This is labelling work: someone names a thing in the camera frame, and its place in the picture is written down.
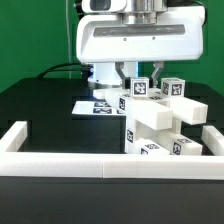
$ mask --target green backdrop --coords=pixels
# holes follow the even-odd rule
[[[65,0],[0,0],[0,91],[18,80],[34,77],[46,68],[68,61]],[[205,83],[224,95],[224,1],[202,0],[209,9],[204,27],[204,53],[198,61],[167,62],[161,77],[180,77]],[[70,0],[73,59],[78,23]],[[150,76],[152,63],[141,64]],[[54,74],[54,77],[68,74]]]

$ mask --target cable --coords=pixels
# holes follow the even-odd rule
[[[69,0],[66,0],[66,29],[67,29],[67,40],[68,40],[68,61],[72,63],[72,42],[71,42],[71,31],[69,23]],[[69,78],[72,78],[72,72],[69,72]]]
[[[80,72],[81,70],[80,69],[57,69],[57,70],[52,70],[52,71],[49,71],[49,72],[69,72],[69,71],[75,71],[75,72]]]
[[[76,9],[79,20],[81,20],[84,17],[84,12],[82,10],[82,0],[76,0],[74,7]]]
[[[63,63],[63,64],[59,64],[59,65],[55,65],[55,66],[52,66],[50,68],[48,68],[47,70],[45,70],[44,72],[41,72],[37,78],[41,79],[43,78],[48,72],[52,71],[52,70],[55,70],[57,68],[62,68],[62,67],[67,67],[67,66],[72,66],[72,65],[81,65],[79,62],[72,62],[72,63]]]
[[[203,6],[205,7],[205,4],[202,3],[202,2],[199,2],[199,1],[191,1],[193,4],[197,4],[197,5],[200,5],[200,6]]]

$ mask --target white robot body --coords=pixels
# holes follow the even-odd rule
[[[123,25],[121,14],[88,15],[78,26],[77,57],[82,63],[195,60],[203,52],[203,22],[200,6],[169,8],[153,25]]]
[[[85,13],[163,12],[167,10],[164,0],[83,0]]]
[[[93,70],[93,75],[88,79],[91,86],[96,87],[97,84],[106,86],[121,85],[121,78],[115,70],[115,63],[95,63]],[[127,77],[138,77],[138,63],[125,62],[123,72]]]

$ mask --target white cube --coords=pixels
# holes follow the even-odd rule
[[[185,80],[178,78],[163,78],[161,92],[168,97],[184,96]]]
[[[149,78],[131,78],[131,97],[149,96]]]

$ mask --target black surface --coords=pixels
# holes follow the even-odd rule
[[[208,124],[224,131],[222,96],[193,83],[185,95],[209,104]],[[72,117],[77,99],[91,99],[81,80],[21,80],[0,94],[0,132],[29,120],[24,151],[122,152],[124,119]],[[201,130],[182,133],[200,141]],[[4,224],[221,224],[223,206],[223,181],[0,177]]]
[[[26,152],[120,153],[124,117],[71,114],[76,100],[95,100],[87,86],[83,80],[24,79],[0,95],[0,128],[29,121]]]

